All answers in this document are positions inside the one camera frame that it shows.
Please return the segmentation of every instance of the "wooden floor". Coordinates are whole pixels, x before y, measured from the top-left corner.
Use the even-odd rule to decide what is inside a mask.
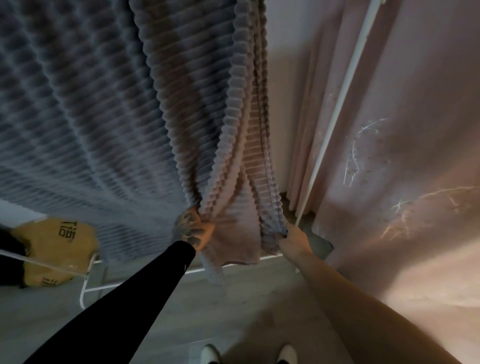
[[[98,267],[94,276],[118,279],[144,264],[112,267],[106,277]],[[204,273],[184,276],[132,363],[198,363],[209,343],[225,363],[274,363],[285,342],[297,348],[300,364],[351,363],[303,278],[284,258],[228,267],[225,274],[223,287],[208,283]],[[81,284],[77,279],[55,288],[0,288],[0,363],[22,363],[78,314]],[[90,293],[86,303],[97,298]],[[102,323],[92,329],[102,330]]]

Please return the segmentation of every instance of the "white shoe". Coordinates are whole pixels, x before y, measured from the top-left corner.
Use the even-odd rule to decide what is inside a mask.
[[[286,361],[288,364],[298,364],[297,351],[295,348],[290,344],[285,344],[282,350],[280,350],[280,354],[278,355],[276,362],[278,363],[281,360]]]
[[[220,363],[220,355],[213,345],[207,345],[200,354],[200,364]]]

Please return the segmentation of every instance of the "black long sleeve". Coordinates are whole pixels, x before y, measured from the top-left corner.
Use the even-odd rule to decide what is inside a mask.
[[[195,257],[175,242],[66,324],[25,363],[128,363]]]

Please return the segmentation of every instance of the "tattooed hand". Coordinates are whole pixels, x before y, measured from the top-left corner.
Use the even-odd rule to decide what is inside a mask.
[[[182,240],[200,251],[210,240],[215,224],[201,222],[197,209],[190,207],[183,214],[178,216],[173,227],[172,239],[174,242]]]

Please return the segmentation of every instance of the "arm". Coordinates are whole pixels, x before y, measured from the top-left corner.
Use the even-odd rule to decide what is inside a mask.
[[[288,236],[278,237],[278,242],[283,255],[302,273],[355,363],[459,363],[406,318],[316,257],[298,227],[288,224]]]
[[[81,312],[26,363],[128,363],[213,229],[194,208],[185,211],[162,255]]]

